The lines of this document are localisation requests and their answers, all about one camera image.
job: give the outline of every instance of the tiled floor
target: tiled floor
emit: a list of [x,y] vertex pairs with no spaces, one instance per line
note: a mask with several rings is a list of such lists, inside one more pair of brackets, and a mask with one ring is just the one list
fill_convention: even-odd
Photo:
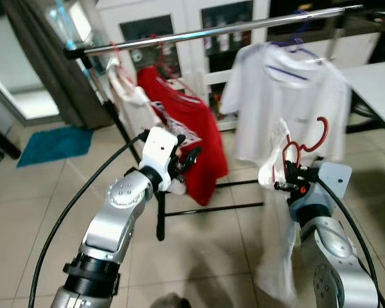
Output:
[[[31,133],[59,124],[26,128]],[[223,134],[230,173],[222,181],[254,179],[257,169],[234,159],[234,134]],[[0,308],[27,307],[31,277],[43,242],[61,210],[91,174],[122,145],[115,128],[94,133],[86,156],[16,169],[8,158],[0,164]],[[369,246],[385,296],[385,131],[347,136],[345,162],[354,170],[345,202]],[[42,267],[36,307],[49,307],[65,281],[62,267],[76,254],[83,233],[101,205],[105,187],[134,166],[130,153],[117,159],[96,180],[68,215]],[[257,184],[219,189],[211,207],[263,199]],[[167,210],[197,208],[188,196],[167,196]],[[263,248],[260,231],[264,208],[219,211],[167,218],[166,239],[155,237],[157,203],[146,207],[123,265],[121,287],[112,307],[148,308],[168,293],[187,297],[192,307],[284,307],[253,283]],[[344,217],[349,236],[351,229]],[[309,277],[293,254],[298,301],[291,307],[315,307]]]

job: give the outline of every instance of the red t-shirt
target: red t-shirt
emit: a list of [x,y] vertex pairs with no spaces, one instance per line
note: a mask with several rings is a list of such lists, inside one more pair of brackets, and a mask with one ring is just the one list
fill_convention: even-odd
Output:
[[185,174],[188,194],[200,205],[208,204],[216,179],[227,175],[227,160],[221,135],[210,108],[199,98],[173,90],[154,67],[141,69],[138,84],[153,102],[156,113],[174,134],[184,134],[184,159],[192,149],[202,147],[197,163]]

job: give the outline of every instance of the hanging shirt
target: hanging shirt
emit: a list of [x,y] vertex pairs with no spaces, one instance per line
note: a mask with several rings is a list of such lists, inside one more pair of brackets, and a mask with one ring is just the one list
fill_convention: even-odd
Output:
[[258,165],[271,152],[271,131],[280,118],[294,141],[312,146],[323,133],[316,118],[326,117],[327,138],[313,153],[303,152],[303,158],[319,155],[341,160],[349,110],[350,87],[330,62],[295,61],[268,43],[238,52],[220,108],[222,114],[239,112],[236,157]]
[[114,68],[108,72],[108,79],[114,104],[119,109],[119,118],[131,138],[162,123],[141,87],[129,83]]
[[141,69],[137,80],[154,101],[155,110],[175,135],[184,134],[181,145],[184,159],[192,149],[201,146],[197,162],[185,174],[188,194],[200,205],[208,204],[216,179],[227,175],[227,160],[214,115],[199,98],[173,90],[154,67]]

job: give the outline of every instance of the curtain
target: curtain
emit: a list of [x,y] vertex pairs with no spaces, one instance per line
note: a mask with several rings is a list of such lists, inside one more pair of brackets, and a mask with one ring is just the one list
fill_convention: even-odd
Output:
[[67,124],[84,128],[110,125],[111,119],[85,75],[65,58],[64,44],[46,21],[40,1],[2,0],[24,53]]

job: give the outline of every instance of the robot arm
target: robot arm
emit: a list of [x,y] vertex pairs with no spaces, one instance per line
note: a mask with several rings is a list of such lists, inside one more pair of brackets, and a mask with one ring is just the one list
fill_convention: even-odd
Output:
[[287,162],[287,183],[276,189],[291,192],[291,217],[301,226],[301,254],[313,272],[317,308],[376,308],[378,295],[371,277],[362,269],[354,244],[341,223],[332,218],[335,203],[328,193],[309,178],[321,178],[342,198],[351,168],[319,162],[312,168],[296,168]]
[[140,169],[129,170],[108,187],[104,204],[90,222],[77,256],[63,269],[69,276],[58,289],[52,308],[110,307],[135,221],[153,193],[167,190],[172,177],[193,164],[200,152],[193,151],[180,164],[175,151],[184,139],[162,128],[151,129]]

